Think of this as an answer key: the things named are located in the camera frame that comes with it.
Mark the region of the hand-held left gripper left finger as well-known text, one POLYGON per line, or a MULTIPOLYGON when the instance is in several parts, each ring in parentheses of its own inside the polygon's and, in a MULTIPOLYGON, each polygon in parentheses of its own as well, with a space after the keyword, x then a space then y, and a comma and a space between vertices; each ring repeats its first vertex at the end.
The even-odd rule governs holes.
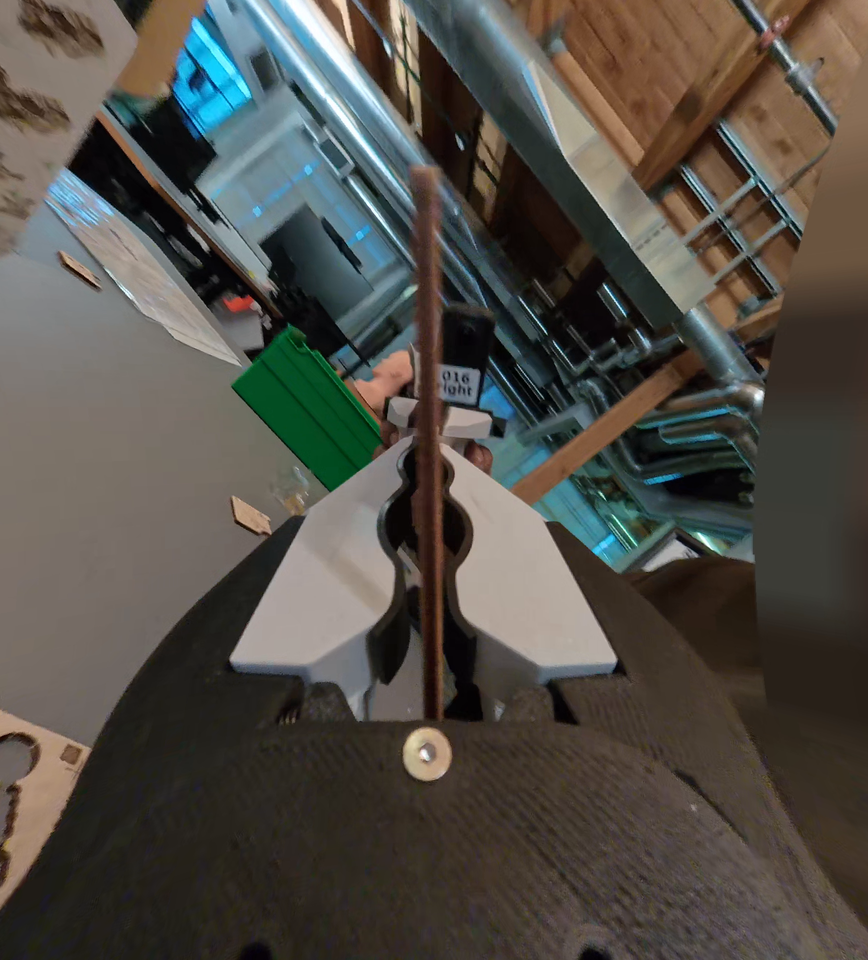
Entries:
POLYGON ((332 683, 358 720, 378 682, 368 633, 392 605, 395 562, 381 546, 381 510, 403 483, 403 438, 302 518, 229 657, 241 674, 332 683))

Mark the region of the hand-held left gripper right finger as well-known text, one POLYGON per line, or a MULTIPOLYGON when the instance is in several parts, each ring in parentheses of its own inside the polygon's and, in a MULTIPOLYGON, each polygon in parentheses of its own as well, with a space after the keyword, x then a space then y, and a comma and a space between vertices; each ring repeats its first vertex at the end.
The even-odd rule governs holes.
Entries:
POLYGON ((508 706, 520 690, 613 673, 618 656, 543 517, 460 453, 441 453, 471 529, 454 587, 480 692, 508 706))

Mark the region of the wooden sheet with round holes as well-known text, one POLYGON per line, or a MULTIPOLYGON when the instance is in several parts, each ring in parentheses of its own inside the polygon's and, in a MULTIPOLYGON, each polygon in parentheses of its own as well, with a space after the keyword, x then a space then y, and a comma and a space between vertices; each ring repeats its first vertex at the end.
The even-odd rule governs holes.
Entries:
POLYGON ((415 205, 416 261, 416 492, 414 521, 420 572, 419 614, 423 643, 423 710, 443 718, 443 468, 440 458, 442 403, 438 385, 442 357, 440 174, 436 167, 411 168, 415 205))

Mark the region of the grey desk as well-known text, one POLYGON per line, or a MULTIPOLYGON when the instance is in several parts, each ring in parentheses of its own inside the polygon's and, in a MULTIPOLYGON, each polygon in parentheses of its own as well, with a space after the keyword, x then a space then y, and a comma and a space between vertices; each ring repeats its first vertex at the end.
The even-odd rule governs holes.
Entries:
POLYGON ((93 748, 0 910, 0 958, 329 958, 264 747, 296 678, 228 659, 296 533, 238 527, 284 459, 234 367, 172 340, 41 207, 0 251, 0 709, 93 748))

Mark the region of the person's right hand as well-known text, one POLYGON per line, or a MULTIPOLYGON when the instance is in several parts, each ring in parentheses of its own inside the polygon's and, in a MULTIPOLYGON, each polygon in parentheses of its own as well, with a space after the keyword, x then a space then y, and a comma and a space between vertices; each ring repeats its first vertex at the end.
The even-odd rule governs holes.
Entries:
MULTIPOLYGON (((376 460, 387 450, 394 447, 401 440, 401 433, 398 428, 384 421, 380 424, 380 443, 371 454, 371 459, 376 460)), ((493 456, 487 446, 475 439, 467 439, 462 447, 464 459, 473 463, 479 470, 490 474, 493 464, 493 456)))

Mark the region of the green plastic bin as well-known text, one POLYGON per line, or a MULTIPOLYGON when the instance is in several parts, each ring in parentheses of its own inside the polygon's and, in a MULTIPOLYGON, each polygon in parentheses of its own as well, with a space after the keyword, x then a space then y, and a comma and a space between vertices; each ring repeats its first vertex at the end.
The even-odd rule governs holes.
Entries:
POLYGON ((376 418, 293 326, 232 389, 329 492, 367 466, 381 444, 376 418))

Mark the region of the small wooden part sheet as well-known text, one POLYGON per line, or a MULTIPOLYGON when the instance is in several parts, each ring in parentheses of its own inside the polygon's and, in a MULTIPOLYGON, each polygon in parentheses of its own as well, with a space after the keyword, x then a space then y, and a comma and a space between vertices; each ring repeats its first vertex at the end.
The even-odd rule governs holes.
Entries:
POLYGON ((233 520, 238 526, 261 537, 268 537, 272 534, 272 522, 266 513, 235 495, 229 498, 229 505, 233 520))

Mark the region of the clear plastic bag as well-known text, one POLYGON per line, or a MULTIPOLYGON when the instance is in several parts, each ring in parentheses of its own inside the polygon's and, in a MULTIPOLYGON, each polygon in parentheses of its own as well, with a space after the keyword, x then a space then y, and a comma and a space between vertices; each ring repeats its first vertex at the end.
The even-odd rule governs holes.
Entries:
POLYGON ((278 470, 270 482, 273 498, 292 517, 304 516, 312 503, 312 481, 300 464, 278 470))

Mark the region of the wooden ceiling beam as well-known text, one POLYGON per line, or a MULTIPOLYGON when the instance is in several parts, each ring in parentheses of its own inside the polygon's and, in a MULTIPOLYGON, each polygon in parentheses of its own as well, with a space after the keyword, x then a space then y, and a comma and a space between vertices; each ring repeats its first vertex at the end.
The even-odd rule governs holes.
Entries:
POLYGON ((511 493, 524 503, 534 505, 667 401, 702 368, 703 363, 697 354, 691 350, 681 353, 609 407, 605 414, 547 461, 517 481, 511 493))

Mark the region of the person's brown shirt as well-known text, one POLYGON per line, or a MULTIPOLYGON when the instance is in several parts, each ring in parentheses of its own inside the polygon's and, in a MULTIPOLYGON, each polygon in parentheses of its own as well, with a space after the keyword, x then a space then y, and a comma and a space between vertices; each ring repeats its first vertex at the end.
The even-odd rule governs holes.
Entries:
POLYGON ((868 929, 868 726, 767 699, 751 563, 689 558, 627 578, 719 678, 795 828, 868 929))

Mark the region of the cluster of metal ceiling pipes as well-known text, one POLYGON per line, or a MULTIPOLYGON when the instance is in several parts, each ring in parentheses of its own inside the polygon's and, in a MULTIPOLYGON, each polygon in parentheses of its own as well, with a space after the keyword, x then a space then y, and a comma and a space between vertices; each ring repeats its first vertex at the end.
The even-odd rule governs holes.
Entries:
MULTIPOLYGON (((316 2, 245 2, 245 7, 272 54, 382 197, 398 213, 412 216, 415 205, 407 178, 413 166, 430 164, 432 159, 326 14, 316 2)), ((698 355, 719 387, 686 398, 671 413, 661 414, 659 423, 678 426, 733 415, 740 420, 735 435, 738 451, 753 466, 764 390, 740 345, 705 300, 682 323, 669 328, 687 351, 698 355)))

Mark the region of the clear plastic wrapper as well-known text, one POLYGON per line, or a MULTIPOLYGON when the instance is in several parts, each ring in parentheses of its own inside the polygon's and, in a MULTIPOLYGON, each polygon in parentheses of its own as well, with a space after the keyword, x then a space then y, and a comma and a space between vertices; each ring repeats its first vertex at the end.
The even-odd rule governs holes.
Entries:
POLYGON ((46 202, 81 246, 147 320, 176 342, 226 364, 243 363, 205 313, 187 296, 132 225, 67 169, 51 184, 46 202))

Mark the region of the small square wooden piece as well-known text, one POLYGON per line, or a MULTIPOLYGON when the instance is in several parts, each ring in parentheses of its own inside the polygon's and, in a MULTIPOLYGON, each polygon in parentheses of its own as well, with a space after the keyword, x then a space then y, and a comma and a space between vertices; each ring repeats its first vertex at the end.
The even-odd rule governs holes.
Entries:
POLYGON ((101 279, 78 259, 74 258, 62 249, 57 252, 56 257, 60 266, 73 277, 78 278, 81 282, 95 291, 103 291, 104 284, 101 279))

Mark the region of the assembly instruction sheet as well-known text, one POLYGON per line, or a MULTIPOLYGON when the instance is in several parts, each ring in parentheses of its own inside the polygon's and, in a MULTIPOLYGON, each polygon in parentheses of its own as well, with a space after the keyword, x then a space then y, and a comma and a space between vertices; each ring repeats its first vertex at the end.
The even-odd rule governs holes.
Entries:
POLYGON ((116 2, 0 1, 0 247, 92 125, 137 36, 116 2))

